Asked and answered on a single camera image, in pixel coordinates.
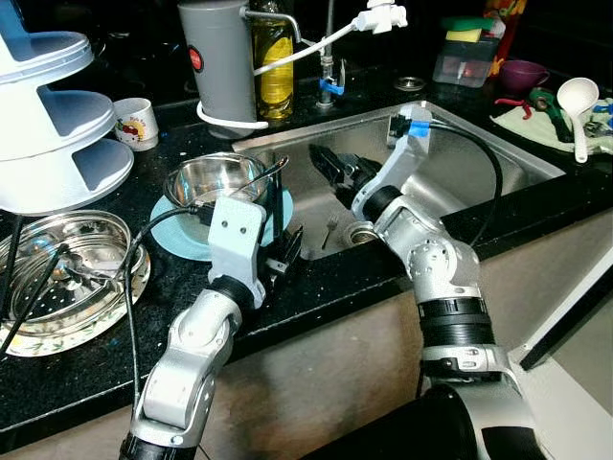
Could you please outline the light blue plate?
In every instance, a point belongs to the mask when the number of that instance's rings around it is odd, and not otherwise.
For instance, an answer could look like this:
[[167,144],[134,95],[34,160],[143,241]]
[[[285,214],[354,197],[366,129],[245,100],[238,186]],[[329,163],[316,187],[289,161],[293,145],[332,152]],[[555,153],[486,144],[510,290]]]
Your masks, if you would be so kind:
[[[272,215],[264,225],[264,231],[260,241],[262,248],[270,245],[279,234],[288,227],[289,220],[293,218],[293,197],[287,188],[282,189],[282,223],[281,229],[273,229]],[[193,240],[189,237],[184,227],[175,218],[168,218],[152,229],[152,236],[163,249],[174,254],[175,257],[193,260],[194,262],[209,262],[211,251],[205,241]]]

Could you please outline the red food packet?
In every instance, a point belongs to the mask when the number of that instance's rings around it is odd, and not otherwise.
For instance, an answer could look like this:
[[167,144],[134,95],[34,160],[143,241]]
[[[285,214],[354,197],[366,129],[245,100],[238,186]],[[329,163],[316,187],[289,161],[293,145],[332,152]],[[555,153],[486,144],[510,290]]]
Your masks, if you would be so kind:
[[507,58],[526,6],[527,0],[485,0],[486,16],[495,18],[493,34],[498,38],[498,48],[493,59],[495,64],[502,64]]

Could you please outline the clear plastic container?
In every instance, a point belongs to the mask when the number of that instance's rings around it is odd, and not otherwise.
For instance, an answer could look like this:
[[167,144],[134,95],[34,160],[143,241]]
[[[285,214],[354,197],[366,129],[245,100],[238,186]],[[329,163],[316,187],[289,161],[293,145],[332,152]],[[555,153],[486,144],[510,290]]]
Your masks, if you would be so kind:
[[476,42],[461,42],[448,36],[433,69],[432,80],[479,88],[493,69],[500,36],[478,31]]

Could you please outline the perforated steel steamer tray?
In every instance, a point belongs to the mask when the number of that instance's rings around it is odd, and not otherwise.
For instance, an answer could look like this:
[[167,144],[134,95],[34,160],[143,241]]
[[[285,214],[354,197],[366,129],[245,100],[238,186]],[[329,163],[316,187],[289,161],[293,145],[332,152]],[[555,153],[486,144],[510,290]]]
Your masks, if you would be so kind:
[[128,237],[117,215],[80,209],[25,224],[18,242],[0,241],[0,279],[10,280],[0,316],[6,355],[58,354],[117,324]]

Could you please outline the pale green dish cloth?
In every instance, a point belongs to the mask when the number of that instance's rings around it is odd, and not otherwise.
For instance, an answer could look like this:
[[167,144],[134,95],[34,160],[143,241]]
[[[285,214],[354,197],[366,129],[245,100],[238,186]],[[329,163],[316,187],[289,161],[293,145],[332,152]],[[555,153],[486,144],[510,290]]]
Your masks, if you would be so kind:
[[[574,145],[569,142],[560,142],[556,139],[555,129],[549,122],[548,115],[544,111],[534,110],[534,115],[530,120],[522,119],[524,117],[524,110],[516,108],[505,111],[499,117],[493,117],[491,120],[498,126],[507,128],[512,134],[517,134],[520,137],[524,137],[526,140],[535,142],[548,148],[557,150],[568,150],[568,152],[574,152]],[[588,122],[588,111],[583,114],[583,121]],[[609,126],[601,124],[601,129],[604,130]],[[587,135],[588,137],[588,152],[591,154],[597,153],[610,153],[610,149],[613,146],[612,134],[597,136],[595,134]]]

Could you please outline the purple bowl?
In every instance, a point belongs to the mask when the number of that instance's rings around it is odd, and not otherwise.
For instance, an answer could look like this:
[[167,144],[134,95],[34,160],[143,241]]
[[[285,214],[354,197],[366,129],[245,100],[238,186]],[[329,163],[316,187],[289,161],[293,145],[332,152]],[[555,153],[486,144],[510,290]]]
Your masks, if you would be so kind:
[[546,66],[526,60],[507,60],[500,66],[498,80],[505,95],[522,97],[549,78]]

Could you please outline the white printed mug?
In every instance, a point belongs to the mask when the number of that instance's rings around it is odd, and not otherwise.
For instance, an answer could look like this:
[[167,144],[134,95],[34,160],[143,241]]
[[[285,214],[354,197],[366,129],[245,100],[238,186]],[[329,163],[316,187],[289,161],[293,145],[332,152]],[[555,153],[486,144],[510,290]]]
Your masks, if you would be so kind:
[[148,98],[123,98],[113,104],[115,139],[132,150],[150,150],[158,145],[159,126]]

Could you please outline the white plastic ladle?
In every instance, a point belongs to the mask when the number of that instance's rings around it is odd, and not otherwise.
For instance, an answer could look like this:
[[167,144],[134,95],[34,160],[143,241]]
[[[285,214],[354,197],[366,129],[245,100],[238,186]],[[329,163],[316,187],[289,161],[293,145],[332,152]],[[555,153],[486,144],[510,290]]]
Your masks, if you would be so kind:
[[599,100],[599,87],[594,80],[572,78],[562,83],[556,92],[556,101],[571,123],[574,137],[575,161],[588,161],[588,140],[583,131],[582,114]]

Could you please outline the shiny steel bowl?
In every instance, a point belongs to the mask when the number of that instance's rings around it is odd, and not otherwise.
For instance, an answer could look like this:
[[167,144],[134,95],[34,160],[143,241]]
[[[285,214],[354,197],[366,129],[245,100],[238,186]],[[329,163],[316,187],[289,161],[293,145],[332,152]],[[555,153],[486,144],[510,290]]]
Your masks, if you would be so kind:
[[183,161],[172,168],[163,180],[165,197],[176,206],[211,203],[218,196],[234,196],[239,200],[264,203],[267,181],[240,190],[268,170],[268,167],[248,156],[218,152]]

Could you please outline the grey water filter canister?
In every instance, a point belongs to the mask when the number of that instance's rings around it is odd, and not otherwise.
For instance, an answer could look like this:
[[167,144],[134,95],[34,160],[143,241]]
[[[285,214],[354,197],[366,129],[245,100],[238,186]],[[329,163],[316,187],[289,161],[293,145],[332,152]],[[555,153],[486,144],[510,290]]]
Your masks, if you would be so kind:
[[244,139],[258,119],[246,0],[181,0],[178,11],[198,91],[196,115],[218,139]]

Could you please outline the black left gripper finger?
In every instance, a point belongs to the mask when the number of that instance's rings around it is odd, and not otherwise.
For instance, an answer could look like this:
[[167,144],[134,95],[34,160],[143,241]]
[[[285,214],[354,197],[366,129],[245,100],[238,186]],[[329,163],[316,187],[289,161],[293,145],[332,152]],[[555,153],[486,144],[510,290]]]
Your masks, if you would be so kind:
[[287,165],[288,158],[279,158],[279,161],[271,168],[272,241],[280,236],[282,233],[282,223],[284,223],[281,171]]

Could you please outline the steel fork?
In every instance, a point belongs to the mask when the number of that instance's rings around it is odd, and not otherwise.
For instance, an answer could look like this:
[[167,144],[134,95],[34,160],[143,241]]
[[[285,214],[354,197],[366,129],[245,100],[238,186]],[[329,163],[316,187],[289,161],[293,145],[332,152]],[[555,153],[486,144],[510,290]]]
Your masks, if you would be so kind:
[[329,241],[331,241],[332,233],[334,232],[334,228],[337,227],[338,222],[340,222],[340,215],[332,214],[329,216],[328,223],[325,226],[325,234],[320,244],[320,251],[326,251],[329,246]]

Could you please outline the white tiered plastic rack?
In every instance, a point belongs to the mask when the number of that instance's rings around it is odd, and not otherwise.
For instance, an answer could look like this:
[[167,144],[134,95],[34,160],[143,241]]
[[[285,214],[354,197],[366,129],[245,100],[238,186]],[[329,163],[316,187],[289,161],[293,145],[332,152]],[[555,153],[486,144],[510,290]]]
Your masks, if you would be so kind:
[[83,89],[52,89],[95,58],[86,34],[27,31],[0,0],[0,210],[47,216],[117,189],[134,153],[108,134],[113,102]]

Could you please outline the green and black tool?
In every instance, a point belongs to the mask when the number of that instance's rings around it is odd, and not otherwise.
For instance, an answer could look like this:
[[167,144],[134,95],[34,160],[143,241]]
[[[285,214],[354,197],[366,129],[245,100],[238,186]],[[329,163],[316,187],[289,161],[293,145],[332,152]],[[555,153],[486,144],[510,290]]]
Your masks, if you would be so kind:
[[569,126],[569,118],[557,104],[555,93],[543,87],[534,87],[529,92],[527,100],[535,109],[544,111],[548,115],[557,140],[574,144],[574,129]]

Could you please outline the yellow green sponge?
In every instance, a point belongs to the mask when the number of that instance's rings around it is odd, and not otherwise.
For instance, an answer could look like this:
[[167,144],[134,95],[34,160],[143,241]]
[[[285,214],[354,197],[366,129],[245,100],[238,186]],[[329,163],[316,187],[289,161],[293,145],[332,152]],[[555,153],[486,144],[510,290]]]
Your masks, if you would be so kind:
[[494,18],[485,16],[448,16],[441,21],[443,39],[450,42],[478,42],[482,34],[493,30]]

